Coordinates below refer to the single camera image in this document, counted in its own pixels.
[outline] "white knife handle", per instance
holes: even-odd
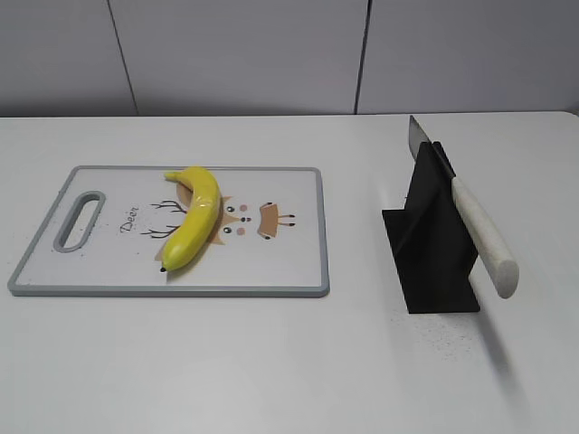
[[[452,178],[452,200],[498,294],[509,298],[517,289],[518,264],[495,223],[457,176]]]

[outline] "table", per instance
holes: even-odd
[[[519,260],[478,314],[406,313],[380,210],[413,170],[408,116],[0,119],[0,276],[76,165],[316,166],[320,299],[0,291],[3,433],[568,433],[579,423],[579,118],[417,116]]]

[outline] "knife holder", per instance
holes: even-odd
[[[451,164],[439,142],[424,142],[403,210],[383,210],[410,314],[479,312],[469,283],[478,253],[452,201]]]

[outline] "kitchen knife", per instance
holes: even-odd
[[[414,116],[410,116],[408,144],[414,160],[418,157],[420,146],[432,146],[431,140]],[[517,289],[518,264],[498,232],[497,226],[460,178],[454,174],[443,153],[441,157],[445,170],[451,177],[452,200],[456,209],[479,251],[498,294],[503,298],[509,298]]]

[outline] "banana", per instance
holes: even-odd
[[[203,167],[167,172],[165,179],[193,191],[185,221],[163,249],[161,271],[171,271],[188,264],[204,246],[219,216],[221,193],[214,176]]]

